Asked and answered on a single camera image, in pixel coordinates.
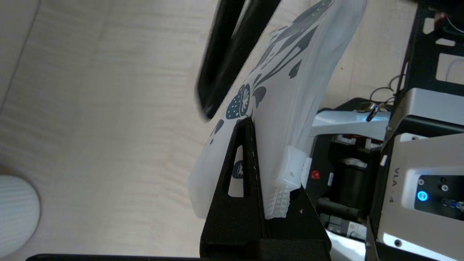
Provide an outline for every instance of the black cable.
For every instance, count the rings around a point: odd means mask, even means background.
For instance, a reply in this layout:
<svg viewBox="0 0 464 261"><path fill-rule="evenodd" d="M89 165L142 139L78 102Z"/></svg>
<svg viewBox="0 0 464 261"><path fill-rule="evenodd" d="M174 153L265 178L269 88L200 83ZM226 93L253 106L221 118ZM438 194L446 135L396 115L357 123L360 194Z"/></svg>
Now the black cable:
<svg viewBox="0 0 464 261"><path fill-rule="evenodd" d="M391 80L388 82L388 85L387 85L387 86L385 86L385 87L380 87L380 88L377 88L377 89L373 90L372 93L371 93L371 95L369 96L369 101L375 102L375 103L385 103L385 104L386 104L386 103L389 103L389 102L392 102L392 101L390 101L390 100L396 98L396 95L395 95L395 94L393 94L393 97L390 97L389 99L387 99L387 100L384 101L384 102L383 102L383 101L374 101L374 100L372 100L372 96L374 95L374 93L376 93L376 92L379 91L379 90L388 89L388 90L391 90L392 92L395 92L395 90L392 88L392 83L393 83L394 80L396 80L396 79L402 77L403 75L404 75L404 74L399 74L399 75L397 75L397 76L391 78Z"/></svg>
<svg viewBox="0 0 464 261"><path fill-rule="evenodd" d="M452 26L456 31L460 32L460 33L464 33L464 30L461 30L459 29L457 26L455 26L452 22L451 22L451 19L450 19L450 15L447 15L446 16L446 20L448 20L448 24L450 24L450 26Z"/></svg>

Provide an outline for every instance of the ribbed white lamp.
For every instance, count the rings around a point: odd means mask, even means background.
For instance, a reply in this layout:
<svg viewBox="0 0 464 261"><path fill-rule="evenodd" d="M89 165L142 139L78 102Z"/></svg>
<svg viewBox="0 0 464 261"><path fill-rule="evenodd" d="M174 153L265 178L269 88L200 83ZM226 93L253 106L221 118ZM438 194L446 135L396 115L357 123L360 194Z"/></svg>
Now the ribbed white lamp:
<svg viewBox="0 0 464 261"><path fill-rule="evenodd" d="M39 217L39 197L34 188L18 177L0 175L0 258L24 245Z"/></svg>

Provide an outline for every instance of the wire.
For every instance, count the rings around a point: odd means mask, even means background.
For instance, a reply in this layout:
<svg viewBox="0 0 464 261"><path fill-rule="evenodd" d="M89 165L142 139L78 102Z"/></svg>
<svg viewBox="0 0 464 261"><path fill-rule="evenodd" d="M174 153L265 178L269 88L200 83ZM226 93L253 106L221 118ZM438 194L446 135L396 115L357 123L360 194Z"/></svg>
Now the wire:
<svg viewBox="0 0 464 261"><path fill-rule="evenodd" d="M446 16L446 20L448 20L448 23L450 24L450 26L452 26L456 31L458 31L458 32L460 32L460 33L464 33L463 30L457 28L453 23L451 23L451 20L450 20L450 16L449 16L449 15Z"/></svg>
<svg viewBox="0 0 464 261"><path fill-rule="evenodd" d="M399 74L399 75L397 75L397 76L391 78L391 80L388 82L388 85L387 85L387 86L385 86L385 87L380 87L380 88L377 88L377 89L373 90L372 93L371 93L371 95L369 96L369 101L375 102L375 103L385 103L385 104L390 103L390 102L393 102L393 101L390 101L390 100L391 100L391 99L395 99L395 94L393 94L393 97L388 98L388 99L387 99L386 101L384 101L384 102L383 102L383 101L374 101L374 100L372 100L372 96L373 96L377 91L379 91L379 90L391 90L392 92L395 92L395 90L392 88L392 83L393 83L394 80L396 80L396 79L402 77L403 75L404 75L404 74Z"/></svg>
<svg viewBox="0 0 464 261"><path fill-rule="evenodd" d="M457 62L463 62L463 61L464 59L457 59L450 63L450 66L448 66L448 70L446 71L445 82L448 81L448 76L450 75L451 67Z"/></svg>

